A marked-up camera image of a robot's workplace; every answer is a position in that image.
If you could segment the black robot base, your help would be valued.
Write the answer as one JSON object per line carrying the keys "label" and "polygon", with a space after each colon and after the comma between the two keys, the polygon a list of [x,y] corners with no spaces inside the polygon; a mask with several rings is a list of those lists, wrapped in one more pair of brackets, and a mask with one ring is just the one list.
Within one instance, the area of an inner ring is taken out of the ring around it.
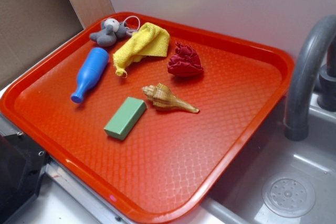
{"label": "black robot base", "polygon": [[39,196],[49,155],[23,132],[1,136],[1,223],[9,223]]}

